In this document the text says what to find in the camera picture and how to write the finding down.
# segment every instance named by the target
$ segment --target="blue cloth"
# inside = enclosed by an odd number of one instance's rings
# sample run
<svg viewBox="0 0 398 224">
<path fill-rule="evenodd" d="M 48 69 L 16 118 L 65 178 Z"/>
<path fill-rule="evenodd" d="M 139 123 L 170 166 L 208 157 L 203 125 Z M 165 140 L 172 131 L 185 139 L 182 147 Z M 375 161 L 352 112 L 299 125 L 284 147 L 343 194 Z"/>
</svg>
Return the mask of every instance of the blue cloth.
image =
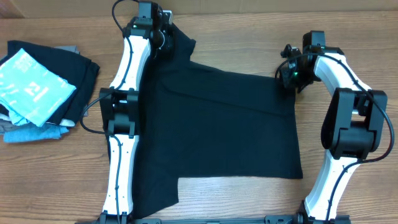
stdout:
<svg viewBox="0 0 398 224">
<path fill-rule="evenodd" d="M 15 125 L 43 126 L 75 90 L 24 49 L 0 66 L 0 104 L 9 110 Z"/>
<path fill-rule="evenodd" d="M 54 124 L 44 124 L 41 127 L 29 123 L 15 131 L 4 133 L 4 142 L 17 143 L 38 141 L 43 139 L 60 139 L 62 134 L 68 133 L 68 128 Z"/>
</svg>

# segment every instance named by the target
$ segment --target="wooden table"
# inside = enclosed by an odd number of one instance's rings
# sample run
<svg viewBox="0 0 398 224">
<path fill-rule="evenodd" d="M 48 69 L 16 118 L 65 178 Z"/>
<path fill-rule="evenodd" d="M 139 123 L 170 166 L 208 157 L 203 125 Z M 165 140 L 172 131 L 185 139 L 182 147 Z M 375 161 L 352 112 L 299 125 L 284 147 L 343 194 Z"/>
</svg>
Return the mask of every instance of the wooden table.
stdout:
<svg viewBox="0 0 398 224">
<path fill-rule="evenodd" d="M 120 18 L 125 24 L 130 18 Z M 273 76 L 279 52 L 302 46 L 310 30 L 324 30 L 329 46 L 340 47 L 358 77 L 388 96 L 387 112 L 398 126 L 398 12 L 320 12 L 176 16 L 175 23 L 197 40 L 192 60 L 227 71 Z M 101 66 L 93 99 L 109 86 L 123 50 L 111 17 L 0 20 L 0 53 L 6 41 L 77 45 Z M 330 95 L 321 83 L 297 95 L 296 119 L 304 179 L 258 177 L 180 179 L 180 203 L 152 218 L 263 217 L 294 213 L 312 189 L 323 160 L 320 128 Z M 101 129 L 100 106 L 86 123 Z M 387 148 L 386 125 L 378 151 Z M 398 152 L 382 162 L 360 166 L 338 207 L 355 223 L 398 222 Z M 78 124 L 60 141 L 0 143 L 0 223 L 73 223 L 101 213 L 108 186 L 108 155 L 103 136 Z"/>
</svg>

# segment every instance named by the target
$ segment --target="black cloth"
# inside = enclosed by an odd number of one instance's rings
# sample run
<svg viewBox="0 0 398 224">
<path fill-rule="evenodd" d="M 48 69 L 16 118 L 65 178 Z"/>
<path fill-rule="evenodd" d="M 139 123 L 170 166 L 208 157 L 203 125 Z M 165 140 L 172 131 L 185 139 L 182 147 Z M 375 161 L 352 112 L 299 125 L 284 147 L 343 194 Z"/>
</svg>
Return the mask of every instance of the black cloth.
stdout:
<svg viewBox="0 0 398 224">
<path fill-rule="evenodd" d="M 173 57 L 151 61 L 140 85 L 134 218 L 177 203 L 179 177 L 301 179 L 294 91 L 191 62 L 195 41 L 174 30 Z"/>
<path fill-rule="evenodd" d="M 0 64 L 14 56 L 20 49 L 24 49 L 41 65 L 76 87 L 72 95 L 47 120 L 53 124 L 60 124 L 62 119 L 76 123 L 82 109 L 91 98 L 100 67 L 90 59 L 67 50 L 18 40 L 9 41 L 7 47 L 7 56 L 0 61 Z"/>
</svg>

